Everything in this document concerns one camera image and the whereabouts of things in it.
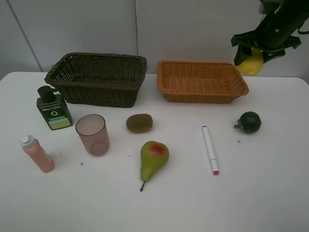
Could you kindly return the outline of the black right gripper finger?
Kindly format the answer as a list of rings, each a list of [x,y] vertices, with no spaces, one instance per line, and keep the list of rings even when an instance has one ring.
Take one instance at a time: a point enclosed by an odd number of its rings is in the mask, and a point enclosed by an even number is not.
[[[276,52],[273,52],[273,53],[263,51],[262,55],[263,55],[263,63],[265,64],[265,63],[270,62],[274,59],[285,56],[285,50],[279,50],[279,51],[276,51]]]
[[[236,56],[234,58],[234,64],[240,65],[245,59],[252,55],[252,50],[250,47],[239,45],[237,49]]]

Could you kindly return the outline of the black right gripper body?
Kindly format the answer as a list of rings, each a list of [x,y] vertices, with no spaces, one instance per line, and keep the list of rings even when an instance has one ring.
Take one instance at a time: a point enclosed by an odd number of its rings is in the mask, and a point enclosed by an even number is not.
[[[232,46],[243,45],[266,52],[276,52],[289,47],[296,49],[301,45],[301,40],[292,34],[301,24],[300,8],[281,7],[266,15],[255,30],[235,34],[231,43]]]

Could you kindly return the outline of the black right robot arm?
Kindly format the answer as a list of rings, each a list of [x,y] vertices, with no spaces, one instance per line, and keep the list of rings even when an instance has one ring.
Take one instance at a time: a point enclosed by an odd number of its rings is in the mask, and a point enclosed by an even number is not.
[[[259,13],[265,17],[255,30],[235,34],[231,39],[232,46],[238,47],[236,66],[253,56],[253,48],[262,52],[264,63],[283,57],[286,48],[301,45],[300,38],[292,36],[295,31],[309,33],[300,30],[309,18],[308,0],[262,0]]]

